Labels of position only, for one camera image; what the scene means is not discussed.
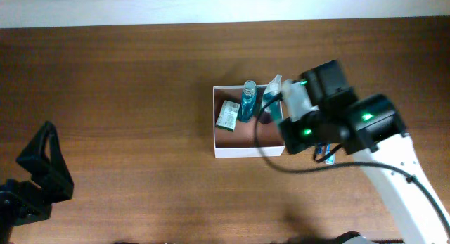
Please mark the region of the blue disposable razor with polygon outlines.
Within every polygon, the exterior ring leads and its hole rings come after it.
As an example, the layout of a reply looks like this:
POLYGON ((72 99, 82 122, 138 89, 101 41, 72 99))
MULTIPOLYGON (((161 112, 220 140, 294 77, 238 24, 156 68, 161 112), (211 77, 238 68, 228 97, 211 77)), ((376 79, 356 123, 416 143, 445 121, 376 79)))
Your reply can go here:
POLYGON ((326 143, 318 143, 316 144, 314 153, 316 155, 323 155, 323 151, 326 150, 327 144, 326 143))

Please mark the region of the teal mouthwash bottle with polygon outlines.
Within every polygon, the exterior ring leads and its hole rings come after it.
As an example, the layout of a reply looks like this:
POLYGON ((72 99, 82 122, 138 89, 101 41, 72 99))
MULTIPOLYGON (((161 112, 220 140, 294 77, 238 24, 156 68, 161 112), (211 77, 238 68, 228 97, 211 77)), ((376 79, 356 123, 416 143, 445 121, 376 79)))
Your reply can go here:
POLYGON ((240 114, 238 116, 241 122, 249 122, 251 117, 253 116, 257 97, 256 93, 256 83, 252 80, 246 81, 243 85, 243 92, 241 95, 240 103, 240 114))

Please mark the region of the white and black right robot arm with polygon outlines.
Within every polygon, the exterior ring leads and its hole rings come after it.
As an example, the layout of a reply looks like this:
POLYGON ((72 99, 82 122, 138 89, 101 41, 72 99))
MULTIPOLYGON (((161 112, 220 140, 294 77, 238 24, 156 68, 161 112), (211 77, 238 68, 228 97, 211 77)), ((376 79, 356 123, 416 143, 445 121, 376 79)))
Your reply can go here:
POLYGON ((281 85, 290 154, 336 143, 370 179, 405 243, 448 243, 449 213, 420 166, 412 138, 383 94, 359 99, 336 60, 281 85))

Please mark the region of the teal toothpaste tube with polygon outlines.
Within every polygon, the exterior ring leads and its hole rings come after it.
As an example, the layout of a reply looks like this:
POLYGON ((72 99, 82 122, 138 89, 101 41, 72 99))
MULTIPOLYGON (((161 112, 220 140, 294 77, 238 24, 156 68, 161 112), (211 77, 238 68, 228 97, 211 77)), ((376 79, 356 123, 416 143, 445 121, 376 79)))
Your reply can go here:
POLYGON ((281 111, 281 93, 274 95, 271 99, 271 104, 269 105, 269 109, 271 111, 272 120, 279 125, 283 121, 282 111, 281 111))

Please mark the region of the green white soap box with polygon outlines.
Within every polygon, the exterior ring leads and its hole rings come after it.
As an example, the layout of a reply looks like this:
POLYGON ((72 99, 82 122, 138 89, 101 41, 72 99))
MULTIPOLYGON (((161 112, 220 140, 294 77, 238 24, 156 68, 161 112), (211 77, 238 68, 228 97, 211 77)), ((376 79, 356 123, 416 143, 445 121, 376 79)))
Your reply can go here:
POLYGON ((228 131, 234 131, 236 128, 239 109, 240 104, 232 101, 224 101, 217 121, 215 122, 215 127, 228 131))

